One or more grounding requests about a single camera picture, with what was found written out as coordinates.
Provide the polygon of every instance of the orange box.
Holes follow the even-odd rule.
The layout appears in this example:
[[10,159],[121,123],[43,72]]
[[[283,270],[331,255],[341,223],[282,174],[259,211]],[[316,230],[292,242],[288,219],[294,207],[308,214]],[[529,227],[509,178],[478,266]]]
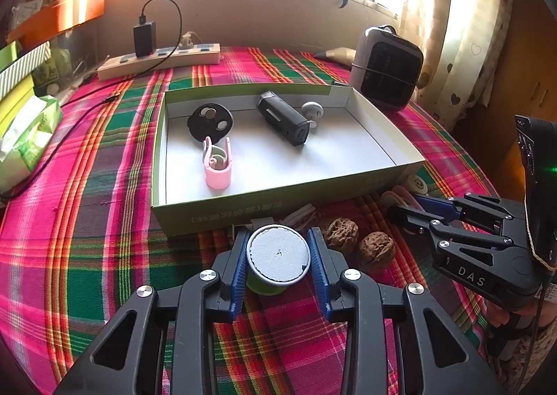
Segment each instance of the orange box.
[[26,19],[8,34],[29,51],[57,34],[104,14],[105,0],[58,0]]

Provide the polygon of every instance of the curtain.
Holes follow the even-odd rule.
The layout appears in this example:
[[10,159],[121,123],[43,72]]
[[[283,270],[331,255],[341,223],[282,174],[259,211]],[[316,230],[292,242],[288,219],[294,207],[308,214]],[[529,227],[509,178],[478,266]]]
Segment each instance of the curtain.
[[451,131],[466,109],[487,106],[512,0],[408,0],[399,33],[424,54],[413,99]]

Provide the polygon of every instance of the table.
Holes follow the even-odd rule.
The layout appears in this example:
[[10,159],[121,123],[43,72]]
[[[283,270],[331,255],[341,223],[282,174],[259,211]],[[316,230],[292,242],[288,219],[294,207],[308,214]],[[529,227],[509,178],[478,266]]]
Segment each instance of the table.
[[[35,184],[6,210],[0,228],[0,333],[44,394],[57,383],[132,291],[181,285],[229,248],[225,229],[169,242],[149,209],[151,151],[165,90],[246,82],[346,82],[349,71],[308,53],[222,48],[219,65],[155,71],[122,80],[64,108],[65,117],[46,154],[89,107],[111,91],[121,95],[80,123]],[[102,85],[80,88],[80,97]],[[430,195],[466,191],[495,194],[473,160],[417,105],[388,117],[426,159],[419,171]],[[322,206],[321,217],[341,215],[360,237],[384,231],[396,257],[376,280],[428,287],[485,356],[481,298],[431,268],[429,248],[412,246],[385,221],[376,194]],[[275,297],[247,292],[244,312],[215,327],[219,393],[338,394],[344,361],[344,324],[325,323],[311,280]],[[172,331],[166,355],[172,354]],[[389,391],[397,392],[394,344],[388,349]],[[164,371],[168,393],[170,367]]]

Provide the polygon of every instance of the white earbud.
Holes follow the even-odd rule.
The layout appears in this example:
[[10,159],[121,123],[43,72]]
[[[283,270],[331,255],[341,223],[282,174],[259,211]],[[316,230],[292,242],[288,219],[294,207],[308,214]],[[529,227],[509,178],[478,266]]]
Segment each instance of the white earbud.
[[310,128],[317,128],[316,120],[323,115],[323,106],[315,101],[308,101],[302,106],[302,115],[310,122]]

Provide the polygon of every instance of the pink clothespin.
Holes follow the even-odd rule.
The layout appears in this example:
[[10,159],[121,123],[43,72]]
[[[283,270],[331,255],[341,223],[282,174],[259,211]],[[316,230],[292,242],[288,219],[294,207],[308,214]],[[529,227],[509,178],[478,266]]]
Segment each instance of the pink clothespin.
[[210,137],[203,142],[205,182],[213,189],[225,189],[232,178],[232,151],[230,137],[225,138],[225,149],[213,145]]

